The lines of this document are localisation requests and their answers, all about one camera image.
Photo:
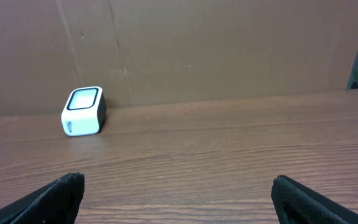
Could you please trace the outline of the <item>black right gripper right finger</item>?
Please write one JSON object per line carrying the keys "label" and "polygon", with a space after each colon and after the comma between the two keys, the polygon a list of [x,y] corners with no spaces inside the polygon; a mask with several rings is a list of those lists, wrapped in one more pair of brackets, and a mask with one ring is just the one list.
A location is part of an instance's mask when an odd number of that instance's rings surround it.
{"label": "black right gripper right finger", "polygon": [[280,175],[273,181],[272,202],[280,224],[358,224],[358,214]]}

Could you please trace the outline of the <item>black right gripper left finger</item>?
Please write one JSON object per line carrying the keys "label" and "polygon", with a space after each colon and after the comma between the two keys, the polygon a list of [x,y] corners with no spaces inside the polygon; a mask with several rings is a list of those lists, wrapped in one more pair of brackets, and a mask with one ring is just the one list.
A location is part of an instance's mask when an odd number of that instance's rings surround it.
{"label": "black right gripper left finger", "polygon": [[83,174],[66,174],[1,208],[0,224],[74,224],[84,191]]}

